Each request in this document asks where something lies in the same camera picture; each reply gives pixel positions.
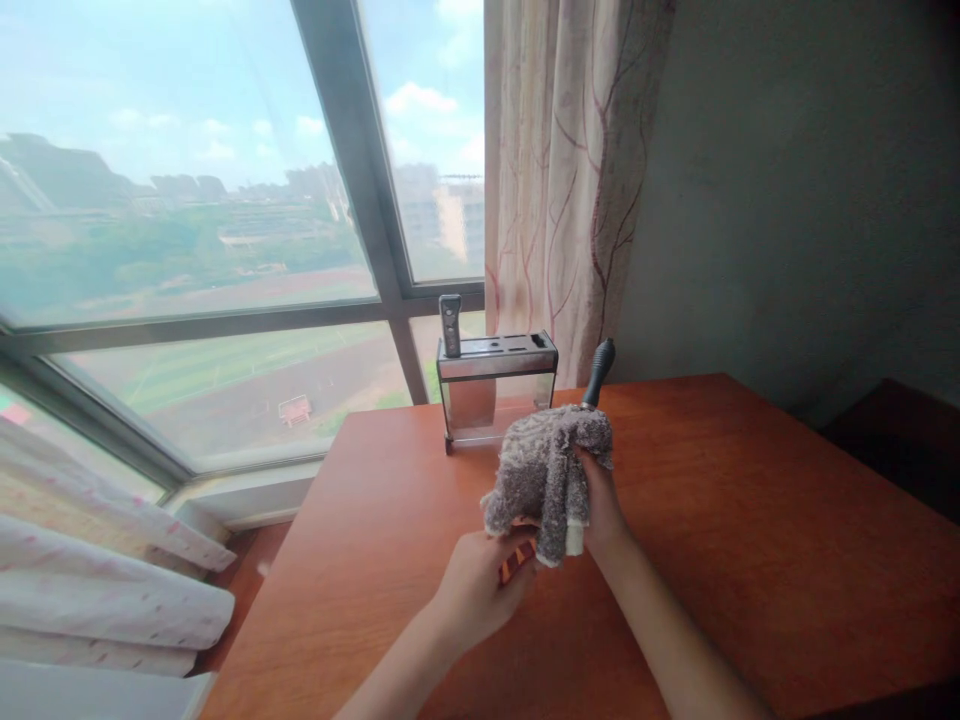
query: window frame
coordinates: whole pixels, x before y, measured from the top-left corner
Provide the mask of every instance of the window frame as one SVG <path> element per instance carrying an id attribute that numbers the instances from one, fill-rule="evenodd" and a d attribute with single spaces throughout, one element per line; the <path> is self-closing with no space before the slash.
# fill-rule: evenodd
<path id="1" fill-rule="evenodd" d="M 164 444 L 132 410 L 98 396 L 49 356 L 385 321 L 410 398 L 414 405 L 423 405 L 429 398 L 411 318 L 436 314 L 437 298 L 444 293 L 462 295 L 464 312 L 484 309 L 482 278 L 429 283 L 413 279 L 357 1 L 291 0 L 291 7 L 379 298 L 16 328 L 0 317 L 0 382 L 168 494 L 212 477 L 316 462 L 325 453 L 196 473 L 175 447 Z"/>

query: sky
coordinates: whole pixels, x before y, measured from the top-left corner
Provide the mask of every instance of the sky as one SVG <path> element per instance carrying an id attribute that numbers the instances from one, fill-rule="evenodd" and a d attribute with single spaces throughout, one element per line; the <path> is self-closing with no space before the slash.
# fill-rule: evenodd
<path id="1" fill-rule="evenodd" d="M 359 0 L 394 164 L 483 173 L 483 1 Z M 289 0 L 0 0 L 0 134 L 137 183 L 333 162 Z"/>

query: fluffy towel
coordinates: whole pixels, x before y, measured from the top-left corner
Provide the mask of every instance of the fluffy towel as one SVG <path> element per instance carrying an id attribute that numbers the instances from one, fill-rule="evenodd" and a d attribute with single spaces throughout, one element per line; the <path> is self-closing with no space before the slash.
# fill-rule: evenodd
<path id="1" fill-rule="evenodd" d="M 489 535 L 508 533 L 519 517 L 539 524 L 537 559 L 548 567 L 583 552 L 583 528 L 590 524 L 575 444 L 613 469 L 613 429 L 600 410 L 566 405 L 517 420 L 503 439 L 493 492 L 480 501 Z"/>

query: curtain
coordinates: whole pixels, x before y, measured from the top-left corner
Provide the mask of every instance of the curtain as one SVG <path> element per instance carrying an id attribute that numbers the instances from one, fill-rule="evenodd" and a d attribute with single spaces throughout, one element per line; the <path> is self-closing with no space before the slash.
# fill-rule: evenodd
<path id="1" fill-rule="evenodd" d="M 546 329 L 558 387 L 615 333 L 672 0 L 487 0 L 487 332 Z"/>
<path id="2" fill-rule="evenodd" d="M 115 487 L 71 455 L 0 417 L 0 655 L 29 662 L 185 675 L 220 638 L 233 596 L 183 573 L 32 522 L 36 498 L 207 570 L 235 556 L 172 515 Z"/>

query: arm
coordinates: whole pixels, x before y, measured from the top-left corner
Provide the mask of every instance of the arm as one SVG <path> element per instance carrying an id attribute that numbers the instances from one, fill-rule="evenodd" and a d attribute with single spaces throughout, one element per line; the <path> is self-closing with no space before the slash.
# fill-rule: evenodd
<path id="1" fill-rule="evenodd" d="M 437 594 L 397 638 L 336 720 L 413 718 L 463 653 L 503 627 L 533 581 L 538 565 L 530 540 L 536 528 L 510 535 L 464 535 Z M 517 549 L 525 560 L 519 565 Z M 513 574 L 500 582 L 500 566 Z"/>
<path id="2" fill-rule="evenodd" d="M 674 597 L 627 527 L 610 472 L 577 449 L 590 489 L 584 540 L 677 720 L 774 715 Z"/>

